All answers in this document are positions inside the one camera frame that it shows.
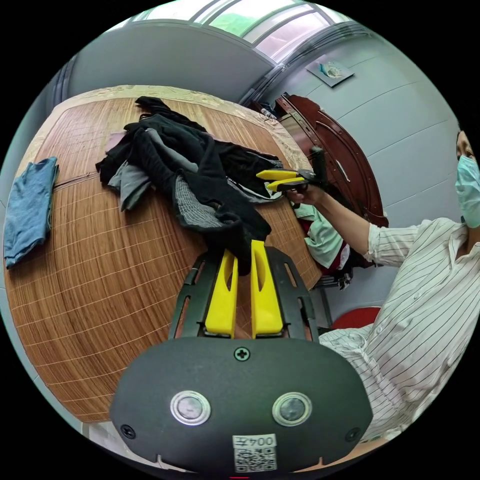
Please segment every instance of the white striped shirt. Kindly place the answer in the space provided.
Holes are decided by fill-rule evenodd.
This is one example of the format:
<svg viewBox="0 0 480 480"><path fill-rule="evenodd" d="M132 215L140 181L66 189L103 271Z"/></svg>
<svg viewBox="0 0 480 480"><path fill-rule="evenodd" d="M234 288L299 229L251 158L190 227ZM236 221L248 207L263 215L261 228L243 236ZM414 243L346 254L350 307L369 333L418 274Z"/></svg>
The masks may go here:
<svg viewBox="0 0 480 480"><path fill-rule="evenodd" d="M447 218L370 226L365 258L399 267L390 293L372 325L319 338L363 381L373 419L362 441L407 428L460 361L480 315L480 242L456 260L466 239L466 226Z"/></svg>

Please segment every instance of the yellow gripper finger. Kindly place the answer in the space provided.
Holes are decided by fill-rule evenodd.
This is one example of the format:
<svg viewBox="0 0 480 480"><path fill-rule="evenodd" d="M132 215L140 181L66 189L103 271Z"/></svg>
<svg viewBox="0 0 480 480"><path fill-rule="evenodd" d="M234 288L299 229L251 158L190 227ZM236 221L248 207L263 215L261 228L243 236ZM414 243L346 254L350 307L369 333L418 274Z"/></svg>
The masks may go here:
<svg viewBox="0 0 480 480"><path fill-rule="evenodd" d="M273 181L272 183L269 183L266 187L269 190L272 190L274 192L278 191L278 187L283 185L283 184L295 184L295 183L305 183L305 179L302 177L296 177L296 178L285 178L284 180L277 180Z"/></svg>
<svg viewBox="0 0 480 480"><path fill-rule="evenodd" d="M262 170L260 173L257 173L256 176L262 180L285 180L285 179L294 179L298 176L296 170Z"/></svg>
<svg viewBox="0 0 480 480"><path fill-rule="evenodd" d="M238 283L239 261L225 250L205 320L207 332L234 337Z"/></svg>
<svg viewBox="0 0 480 480"><path fill-rule="evenodd" d="M265 245L259 240L251 242L250 294L252 337L279 334L282 314Z"/></svg>

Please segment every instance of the bamboo table mat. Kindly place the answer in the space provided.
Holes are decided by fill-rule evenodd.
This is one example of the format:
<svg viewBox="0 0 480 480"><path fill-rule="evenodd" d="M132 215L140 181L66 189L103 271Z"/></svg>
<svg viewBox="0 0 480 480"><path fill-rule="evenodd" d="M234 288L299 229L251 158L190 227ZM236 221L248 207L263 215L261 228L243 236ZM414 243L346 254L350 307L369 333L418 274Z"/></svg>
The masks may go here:
<svg viewBox="0 0 480 480"><path fill-rule="evenodd" d="M171 87L121 86L88 92L57 106L18 169L58 158L47 243L11 270L5 286L13 322L38 375L82 422L102 422L122 371L167 339L176 296L205 247L181 228L153 192L133 211L102 187L95 163L113 132L136 122L135 99L159 97L215 137L278 156L286 167L309 168L283 127L210 95ZM272 227L266 244L287 253L311 288L320 273L285 199L258 211ZM237 323L251 331L250 279L238 287Z"/></svg>

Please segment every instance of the qr code sticker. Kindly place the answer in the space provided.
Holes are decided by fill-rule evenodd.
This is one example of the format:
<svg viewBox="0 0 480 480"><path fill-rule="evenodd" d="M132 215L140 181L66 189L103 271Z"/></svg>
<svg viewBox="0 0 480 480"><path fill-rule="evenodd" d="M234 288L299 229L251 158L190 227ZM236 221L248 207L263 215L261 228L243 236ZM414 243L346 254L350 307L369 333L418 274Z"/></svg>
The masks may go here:
<svg viewBox="0 0 480 480"><path fill-rule="evenodd" d="M275 448L235 448L237 472L268 472L277 469Z"/></svg>

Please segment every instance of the shirt sleeve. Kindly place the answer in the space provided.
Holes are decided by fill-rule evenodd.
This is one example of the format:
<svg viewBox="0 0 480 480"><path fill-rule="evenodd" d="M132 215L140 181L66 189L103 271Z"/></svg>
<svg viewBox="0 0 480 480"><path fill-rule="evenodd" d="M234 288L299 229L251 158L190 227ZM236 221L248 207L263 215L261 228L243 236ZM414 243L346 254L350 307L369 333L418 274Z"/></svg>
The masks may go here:
<svg viewBox="0 0 480 480"><path fill-rule="evenodd" d="M365 260L390 267L400 267L415 240L431 223L430 220L424 220L420 225L408 228L385 228L370 224Z"/></svg>

